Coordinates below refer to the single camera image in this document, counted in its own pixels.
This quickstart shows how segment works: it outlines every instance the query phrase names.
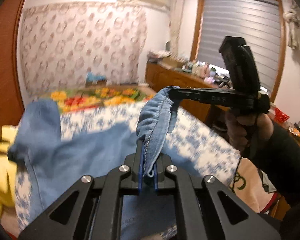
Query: stuffed animal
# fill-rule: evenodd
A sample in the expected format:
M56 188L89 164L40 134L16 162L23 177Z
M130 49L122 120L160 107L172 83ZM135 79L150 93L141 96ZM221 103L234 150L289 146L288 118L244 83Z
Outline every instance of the stuffed animal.
M17 128L9 125L0 128L0 217L3 206L14 207L17 165L8 160L7 152L17 131Z

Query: wooden window frame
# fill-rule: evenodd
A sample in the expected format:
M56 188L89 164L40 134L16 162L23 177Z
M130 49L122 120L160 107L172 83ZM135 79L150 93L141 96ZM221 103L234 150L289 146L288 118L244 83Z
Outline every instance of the wooden window frame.
M279 18L280 18L280 26L281 26L281 40L280 40L280 52L279 52L279 61L278 61L278 69L277 69L277 76L274 81L274 86L271 91L270 101L273 103L275 100L275 97L278 93L279 85L281 82L283 67L284 67L284 61L286 56L286 25L283 20L283 6L282 6L282 0L275 0L279 4ZM204 0L198 0L198 9L197 9L197 17L194 27L194 37L193 37L193 43L192 43L192 49L191 49L191 55L190 60L195 60L197 58L198 48L199 48L199 41L200 41L200 30L202 29L202 26L204 23L201 23L202 13L203 13L203 7L204 7Z

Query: red basket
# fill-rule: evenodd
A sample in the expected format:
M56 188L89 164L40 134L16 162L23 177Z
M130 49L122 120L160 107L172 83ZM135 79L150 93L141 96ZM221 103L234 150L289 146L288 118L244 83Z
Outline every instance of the red basket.
M283 123L289 119L289 116L280 111L277 107L274 109L275 110L275 117L278 122Z

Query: denim fabric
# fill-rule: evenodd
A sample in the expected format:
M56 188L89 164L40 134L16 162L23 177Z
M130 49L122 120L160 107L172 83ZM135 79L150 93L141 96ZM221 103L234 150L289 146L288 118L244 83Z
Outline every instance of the denim fabric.
M181 100L169 98L169 86L161 89L140 112L137 136L145 142L144 175L153 177L153 165L164 145L167 133L171 133L177 121L177 110Z
M55 102L40 100L28 105L8 158L25 164L32 186L29 223L61 196L81 176L107 174L136 150L137 136L126 123L107 130L80 134L62 141L60 114ZM167 154L174 150L165 148ZM125 196L122 240L164 231L175 223L172 196L156 197L145 185L140 196Z
M61 141L60 114L55 102L29 104L8 158L24 163L32 185L30 220L51 205L81 176L107 174L136 149L136 135L119 123L108 130Z

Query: patterned wallpaper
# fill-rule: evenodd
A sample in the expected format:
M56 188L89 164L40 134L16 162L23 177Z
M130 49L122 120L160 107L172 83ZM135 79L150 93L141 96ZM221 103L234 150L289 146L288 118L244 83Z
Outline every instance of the patterned wallpaper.
M86 74L109 84L138 81L147 35L143 7L127 2L71 2L24 9L20 57L29 96L81 87Z

